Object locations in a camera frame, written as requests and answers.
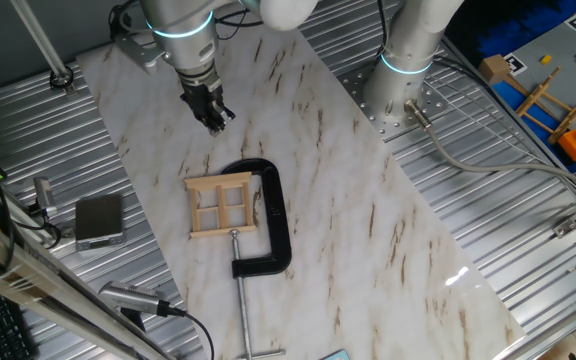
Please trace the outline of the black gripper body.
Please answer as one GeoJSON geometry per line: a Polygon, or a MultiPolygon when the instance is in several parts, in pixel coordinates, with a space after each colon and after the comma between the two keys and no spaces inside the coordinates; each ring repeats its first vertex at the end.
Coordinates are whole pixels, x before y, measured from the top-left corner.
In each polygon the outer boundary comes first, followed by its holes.
{"type": "Polygon", "coordinates": [[[217,119],[223,112],[223,89],[220,78],[207,81],[180,79],[183,93],[180,98],[190,107],[196,119],[217,119]]]}

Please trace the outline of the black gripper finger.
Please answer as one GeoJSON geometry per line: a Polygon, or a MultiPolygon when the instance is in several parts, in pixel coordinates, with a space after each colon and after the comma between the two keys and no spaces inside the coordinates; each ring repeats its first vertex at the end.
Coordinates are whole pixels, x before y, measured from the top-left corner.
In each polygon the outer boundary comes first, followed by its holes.
{"type": "Polygon", "coordinates": [[[215,102],[215,113],[217,115],[217,123],[219,125],[226,125],[228,122],[234,119],[234,113],[220,102],[215,102]]]}
{"type": "Polygon", "coordinates": [[[218,136],[224,130],[224,118],[219,113],[208,112],[202,116],[202,123],[211,136],[218,136]]]}

